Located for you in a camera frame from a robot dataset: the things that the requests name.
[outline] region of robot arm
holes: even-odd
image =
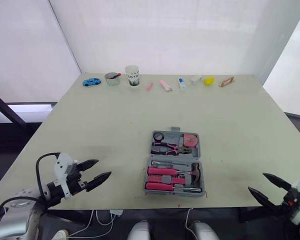
[[[60,153],[54,165],[56,180],[42,184],[42,191],[46,205],[27,199],[18,199],[10,202],[9,211],[0,221],[0,240],[34,240],[38,234],[38,224],[46,208],[55,206],[62,198],[68,199],[82,190],[87,192],[101,185],[108,179],[111,172],[104,172],[92,181],[81,180],[81,173],[98,160],[87,160],[80,164],[67,153]],[[31,197],[42,199],[38,186],[23,189],[15,197]]]
[[[277,177],[270,173],[263,173],[263,175],[274,185],[279,188],[283,188],[287,191],[287,194],[283,197],[281,205],[274,205],[268,200],[264,194],[260,191],[248,187],[250,193],[254,198],[263,206],[270,209],[274,215],[288,215],[291,222],[295,225],[300,224],[300,181],[292,186],[290,183],[284,181],[280,177]]]

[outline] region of gray tool case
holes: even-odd
[[[161,141],[156,141],[154,139],[155,133],[162,133],[164,139],[162,139]],[[184,146],[184,134],[195,135],[198,139],[197,145],[195,147],[190,147],[191,153],[179,153],[177,155],[153,154],[152,150],[158,152],[166,152],[172,150],[170,147],[166,147],[166,146],[155,146],[154,145],[155,143],[167,143],[167,144],[177,145],[179,148],[182,148]],[[143,190],[146,193],[173,194],[173,195],[191,196],[191,197],[202,197],[206,193],[205,185],[204,185],[203,168],[201,162],[199,161],[201,153],[200,153],[200,140],[198,134],[190,133],[190,132],[180,132],[179,127],[171,127],[171,131],[158,131],[158,130],[153,131],[151,136],[150,155],[151,157],[147,160],[146,163],[145,178],[143,184]],[[196,178],[195,175],[184,173],[184,172],[192,172],[194,170],[194,166],[196,166],[194,164],[197,164],[200,172],[199,178],[196,181],[196,183],[194,183]],[[178,171],[178,174],[174,176],[168,174],[166,175],[149,174],[149,171],[156,171],[156,169],[153,168],[174,169]],[[147,189],[147,187],[149,188],[150,186],[147,183],[151,183],[151,184],[162,183],[166,185],[173,185],[173,189],[172,190],[171,189],[170,190]]]

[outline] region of table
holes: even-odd
[[[82,81],[90,77],[101,78],[102,83],[83,87]],[[186,90],[179,88],[178,77],[188,83]],[[235,75],[235,82],[223,88],[218,83],[229,76],[215,76],[211,86],[192,85],[191,77],[142,75],[140,85],[130,87],[125,75],[120,85],[107,86],[104,74],[81,74],[1,180],[0,203],[36,185],[38,157],[61,151],[79,162],[99,159],[83,172],[84,181],[103,172],[112,174],[93,191],[62,200],[55,209],[258,206],[248,186],[279,204],[285,191],[262,173],[290,183],[300,177],[300,133],[252,75]],[[159,80],[173,91],[165,92]],[[171,126],[199,134],[207,197],[144,193],[151,133]],[[43,182],[55,179],[54,163],[53,157],[41,161]]]

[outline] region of cup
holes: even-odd
[[[104,75],[106,84],[109,86],[117,86],[120,83],[120,75],[116,72],[109,72],[106,75]]]
[[[125,73],[131,86],[138,86],[139,80],[139,67],[136,65],[129,65],[125,67]]]

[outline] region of pliers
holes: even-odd
[[[167,151],[159,151],[159,150],[151,149],[152,154],[177,156],[179,154],[190,154],[192,152],[191,148],[183,147],[183,146],[179,147],[177,144],[171,144],[171,143],[166,143],[166,142],[154,142],[154,143],[152,143],[152,146],[166,147],[166,148],[172,149],[172,150],[167,150]]]

